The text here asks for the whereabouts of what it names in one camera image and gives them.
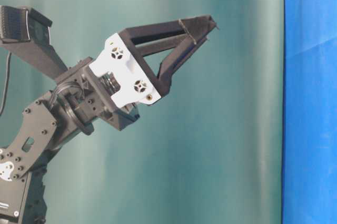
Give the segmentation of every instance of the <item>wire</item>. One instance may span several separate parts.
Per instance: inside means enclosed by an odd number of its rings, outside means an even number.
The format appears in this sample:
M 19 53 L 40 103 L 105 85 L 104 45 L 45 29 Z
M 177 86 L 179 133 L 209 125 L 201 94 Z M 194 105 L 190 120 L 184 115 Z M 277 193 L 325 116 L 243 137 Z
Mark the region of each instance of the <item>wire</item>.
M 49 110 L 53 109 L 58 95 L 62 91 L 67 90 L 69 88 L 77 88 L 77 89 L 80 90 L 81 95 L 83 95 L 83 90 L 81 89 L 81 86 L 77 82 L 71 81 L 71 82 L 62 83 L 62 84 L 56 86 L 56 88 L 54 89 L 54 91 L 53 91 L 53 93 L 52 93 L 52 95 L 49 99 L 49 102 L 48 102 L 49 103 Z
M 6 105 L 6 98 L 7 98 L 7 91 L 8 91 L 8 83 L 9 83 L 9 72 L 11 69 L 11 52 L 8 52 L 8 55 L 6 57 L 6 77 L 5 77 L 5 85 L 4 85 L 4 90 L 2 93 L 2 101 L 1 101 L 1 106 L 0 106 L 0 116 L 2 115 L 5 105 Z

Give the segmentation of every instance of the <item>green backdrop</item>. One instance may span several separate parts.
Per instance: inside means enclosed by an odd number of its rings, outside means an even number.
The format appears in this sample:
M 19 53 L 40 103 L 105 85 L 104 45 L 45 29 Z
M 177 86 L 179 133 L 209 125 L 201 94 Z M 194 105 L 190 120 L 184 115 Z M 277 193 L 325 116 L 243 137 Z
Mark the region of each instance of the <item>green backdrop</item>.
M 280 223 L 283 0 L 0 0 L 53 20 L 68 66 L 126 27 L 211 14 L 220 30 L 176 73 L 171 93 L 119 132 L 102 121 L 48 167 L 48 223 Z M 4 55 L 0 50 L 0 79 Z M 162 55 L 151 59 L 155 65 Z M 1 145 L 54 84 L 12 61 Z

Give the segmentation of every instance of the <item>blue backdrop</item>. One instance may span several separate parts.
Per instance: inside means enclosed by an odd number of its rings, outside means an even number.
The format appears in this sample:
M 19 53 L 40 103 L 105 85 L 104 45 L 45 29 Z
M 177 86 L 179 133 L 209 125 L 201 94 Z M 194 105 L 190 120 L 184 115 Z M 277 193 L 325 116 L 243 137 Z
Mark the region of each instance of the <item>blue backdrop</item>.
M 285 0 L 283 223 L 337 223 L 337 0 Z

